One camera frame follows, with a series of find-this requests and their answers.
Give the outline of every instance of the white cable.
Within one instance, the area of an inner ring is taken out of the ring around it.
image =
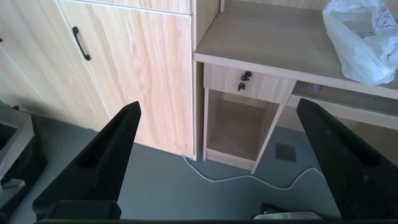
[[[187,161],[187,158],[185,158],[184,155],[182,155],[182,157],[184,158],[184,160],[185,160],[185,162],[188,164],[188,166],[190,166],[190,167],[193,169],[193,171],[195,171],[195,172],[196,172],[199,176],[201,176],[203,179],[205,179],[205,180],[207,180],[207,181],[209,181],[209,182],[212,182],[212,183],[224,182],[224,181],[228,181],[228,180],[236,180],[236,179],[239,179],[239,178],[249,177],[249,178],[253,178],[253,179],[255,179],[255,180],[258,180],[258,181],[262,182],[263,184],[266,184],[266,185],[268,185],[268,186],[270,186],[270,187],[272,187],[272,188],[274,188],[274,189],[278,189],[278,190],[290,190],[291,188],[293,188],[293,186],[296,184],[296,182],[299,180],[299,178],[301,178],[301,176],[303,176],[303,175],[306,174],[307,172],[310,172],[311,170],[314,170],[314,171],[317,172],[323,179],[325,179],[325,177],[322,175],[321,172],[319,172],[319,170],[317,170],[316,168],[313,168],[313,167],[312,167],[312,168],[306,169],[306,170],[305,170],[304,172],[302,172],[298,177],[296,177],[296,179],[293,181],[292,185],[290,185],[289,187],[277,187],[277,186],[272,185],[272,184],[270,184],[270,183],[268,183],[268,182],[265,182],[264,180],[261,180],[260,178],[255,177],[255,176],[253,176],[253,175],[242,175],[242,176],[237,176],[237,177],[230,177],[230,178],[227,178],[227,179],[211,180],[211,179],[205,177],[204,175],[202,175],[198,170],[196,170],[196,168],[194,168],[194,167]]]

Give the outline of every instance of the cabinet door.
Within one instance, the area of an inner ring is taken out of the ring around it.
[[[54,118],[96,130],[109,121],[57,2],[1,1],[0,34],[2,47],[55,112]]]
[[[138,100],[136,142],[193,156],[190,17],[59,1],[81,30],[86,62],[111,115]]]
[[[0,47],[0,100],[11,106],[18,105],[20,109],[31,113],[55,116],[2,47]]]

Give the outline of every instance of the wooden desk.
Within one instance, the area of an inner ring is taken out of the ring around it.
[[[351,127],[398,129],[398,79],[367,86],[345,78],[321,11],[228,1],[195,60],[205,63],[205,159],[254,172],[275,125],[302,130],[293,109],[300,98]],[[253,76],[238,91],[245,71]]]

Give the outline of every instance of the desk top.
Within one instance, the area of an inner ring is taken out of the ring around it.
[[[367,86],[343,76],[321,11],[229,1],[195,60],[398,99],[398,78]]]

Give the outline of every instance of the gray floor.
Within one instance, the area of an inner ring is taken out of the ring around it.
[[[11,223],[33,223],[32,201],[89,143],[95,132],[58,121],[38,118],[49,163]],[[275,159],[275,143],[294,145],[297,162]],[[249,174],[214,161],[189,161],[211,179]],[[255,175],[279,187],[287,187],[303,170],[319,165],[305,135],[277,128]],[[261,202],[291,210],[313,210],[324,217],[340,214],[329,188],[316,172],[300,178],[290,190],[277,190],[253,179],[211,183],[202,179],[181,156],[135,144],[118,204],[121,218],[133,219],[230,219],[247,220],[259,212]]]

